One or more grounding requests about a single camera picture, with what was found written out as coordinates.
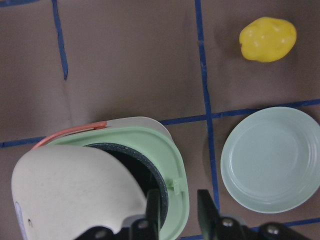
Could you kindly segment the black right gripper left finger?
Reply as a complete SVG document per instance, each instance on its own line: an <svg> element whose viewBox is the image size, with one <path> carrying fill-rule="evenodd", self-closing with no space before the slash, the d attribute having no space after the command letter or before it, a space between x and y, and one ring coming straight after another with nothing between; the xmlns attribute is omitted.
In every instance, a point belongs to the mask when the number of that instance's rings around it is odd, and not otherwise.
<svg viewBox="0 0 320 240"><path fill-rule="evenodd" d="M145 211L146 231L148 240L158 240L160 230L160 191L151 189L147 193Z"/></svg>

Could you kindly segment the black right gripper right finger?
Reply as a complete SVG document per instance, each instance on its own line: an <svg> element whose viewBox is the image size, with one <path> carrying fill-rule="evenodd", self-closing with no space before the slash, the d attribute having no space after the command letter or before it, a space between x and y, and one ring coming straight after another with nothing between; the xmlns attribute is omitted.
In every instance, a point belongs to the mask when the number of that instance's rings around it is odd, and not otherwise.
<svg viewBox="0 0 320 240"><path fill-rule="evenodd" d="M216 205L206 189L197 190L197 217L204 240L216 238L216 225L220 214Z"/></svg>

